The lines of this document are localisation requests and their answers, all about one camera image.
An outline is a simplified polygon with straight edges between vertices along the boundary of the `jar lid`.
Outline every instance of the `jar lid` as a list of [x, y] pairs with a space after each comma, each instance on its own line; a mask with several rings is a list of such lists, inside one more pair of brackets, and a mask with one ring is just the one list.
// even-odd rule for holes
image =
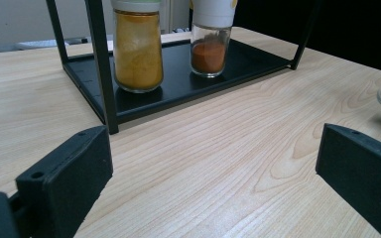
[[112, 7], [126, 12], [158, 12], [161, 0], [111, 0]]
[[233, 25], [237, 0], [192, 0], [195, 24], [227, 28]]

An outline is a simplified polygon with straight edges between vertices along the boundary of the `spice jar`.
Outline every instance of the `spice jar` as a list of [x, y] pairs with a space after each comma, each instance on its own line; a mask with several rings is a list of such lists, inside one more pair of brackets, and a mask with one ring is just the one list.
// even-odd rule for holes
[[148, 92], [163, 80], [160, 0], [111, 0], [114, 74], [130, 92]]
[[191, 5], [191, 69], [201, 76], [218, 76], [225, 67], [237, 0], [192, 0]]

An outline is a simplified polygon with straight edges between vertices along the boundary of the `light wood grain surface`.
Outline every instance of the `light wood grain surface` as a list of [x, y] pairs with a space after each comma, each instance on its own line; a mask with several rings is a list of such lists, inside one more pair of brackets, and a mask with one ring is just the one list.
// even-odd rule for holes
[[[232, 38], [295, 52], [244, 29]], [[323, 123], [381, 141], [380, 86], [380, 70], [307, 49], [296, 71], [122, 124], [110, 137], [113, 178], [76, 237], [380, 237], [315, 172]], [[0, 54], [1, 191], [97, 125], [56, 49]]]

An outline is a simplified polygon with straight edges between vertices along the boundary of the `black metal shelf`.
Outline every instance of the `black metal shelf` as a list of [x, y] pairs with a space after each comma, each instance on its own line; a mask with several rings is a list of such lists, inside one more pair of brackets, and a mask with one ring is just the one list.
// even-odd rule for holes
[[319, 3], [313, 11], [293, 59], [231, 40], [224, 72], [215, 78], [202, 78], [191, 72], [190, 41], [163, 44], [164, 79], [154, 91], [136, 94], [119, 88], [113, 78], [113, 55], [107, 49], [101, 0], [85, 0], [93, 43], [93, 54], [69, 58], [55, 0], [47, 0], [63, 69], [78, 87], [92, 109], [106, 124], [110, 134], [118, 124], [207, 96], [285, 68], [296, 69], [308, 41]]

